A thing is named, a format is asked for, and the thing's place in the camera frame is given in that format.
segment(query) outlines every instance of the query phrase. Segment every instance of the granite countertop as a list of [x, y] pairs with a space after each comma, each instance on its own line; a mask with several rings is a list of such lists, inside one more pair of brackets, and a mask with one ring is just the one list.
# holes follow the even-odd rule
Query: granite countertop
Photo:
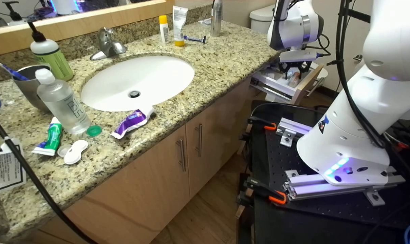
[[[103, 133], [88, 140], [90, 148], [78, 166], [64, 166], [59, 157], [42, 159], [30, 153], [46, 138], [46, 126], [52, 118], [34, 109], [11, 80], [0, 83], [0, 122], [11, 137], [23, 144], [25, 157], [61, 208], [84, 197], [276, 56], [265, 37], [226, 22], [221, 37], [209, 37], [208, 27], [200, 23], [186, 26], [183, 33], [192, 37], [208, 35], [207, 45], [188, 42], [181, 49], [162, 45], [160, 37], [154, 35], [128, 44], [128, 53], [121, 59], [90, 61], [90, 57], [83, 57], [71, 61], [76, 75], [68, 84], [76, 92], [97, 71], [140, 54], [175, 56], [196, 71], [193, 83], [183, 92], [155, 106], [156, 117], [121, 141], [110, 133], [129, 113], [106, 113], [84, 106], [90, 120]], [[63, 144], [71, 145], [75, 140], [78, 137], [64, 133]], [[0, 235], [2, 242], [19, 240], [53, 216], [30, 179], [25, 186], [2, 194], [0, 201], [10, 221], [8, 233]]]

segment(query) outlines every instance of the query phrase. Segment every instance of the plastic bottle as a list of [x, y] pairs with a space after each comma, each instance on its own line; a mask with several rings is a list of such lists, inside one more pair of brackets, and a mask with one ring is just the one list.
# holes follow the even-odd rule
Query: plastic bottle
[[167, 44], [167, 42], [169, 42], [167, 16], [166, 16], [166, 15], [160, 15], [160, 16], [159, 16], [159, 23], [160, 23], [162, 42], [163, 42], [163, 44]]
[[33, 30], [33, 40], [30, 50], [40, 59], [41, 63], [49, 64], [53, 75], [60, 80], [71, 80], [73, 72], [65, 59], [65, 56], [59, 49], [57, 42], [53, 40], [46, 40], [42, 33], [37, 31], [34, 25], [29, 22]]
[[71, 134], [82, 134], [90, 128], [90, 121], [76, 101], [72, 90], [63, 80], [56, 80], [48, 69], [35, 72], [41, 86], [38, 95], [53, 115], [61, 122]]
[[23, 21], [23, 18], [15, 12], [12, 4], [16, 4], [18, 2], [3, 2], [6, 4], [6, 7], [10, 10], [10, 18], [12, 19], [8, 26], [18, 26], [18, 25], [26, 25], [26, 22]]

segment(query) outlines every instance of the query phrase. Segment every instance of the mirror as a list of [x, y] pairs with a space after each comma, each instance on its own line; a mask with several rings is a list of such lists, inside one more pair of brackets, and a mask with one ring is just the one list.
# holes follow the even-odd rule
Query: mirror
[[150, 0], [0, 0], [0, 18], [6, 22], [11, 22], [12, 8], [15, 11], [14, 18], [37, 22], [140, 2]]
[[[174, 2], [175, 0], [141, 2], [131, 6], [46, 19], [35, 22], [35, 26], [50, 40], [68, 40], [98, 31], [102, 27], [117, 27], [156, 18], [162, 14], [170, 14]], [[31, 42], [31, 31], [27, 25], [0, 27], [0, 54], [27, 49]]]

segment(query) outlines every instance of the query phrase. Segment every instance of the blue toothpaste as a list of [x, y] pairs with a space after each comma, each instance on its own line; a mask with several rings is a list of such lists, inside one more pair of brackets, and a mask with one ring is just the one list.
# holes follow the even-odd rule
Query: blue toothpaste
[[122, 121], [122, 124], [111, 133], [111, 136], [117, 140], [124, 138], [128, 132], [133, 132], [137, 128], [141, 128], [148, 124], [152, 114], [154, 107], [135, 110], [133, 114], [131, 114], [129, 117], [126, 117], [125, 121]]

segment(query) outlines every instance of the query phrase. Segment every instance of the wooden cabinet door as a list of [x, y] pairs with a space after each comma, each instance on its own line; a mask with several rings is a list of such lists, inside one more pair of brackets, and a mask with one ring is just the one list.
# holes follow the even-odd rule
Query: wooden cabinet door
[[250, 79], [246, 79], [186, 124], [190, 198], [238, 149], [253, 96]]
[[[67, 214], [98, 243], [151, 243], [189, 202], [186, 160], [179, 148], [183, 138], [185, 126], [72, 205]], [[53, 232], [60, 228], [48, 224], [42, 231], [57, 236]]]

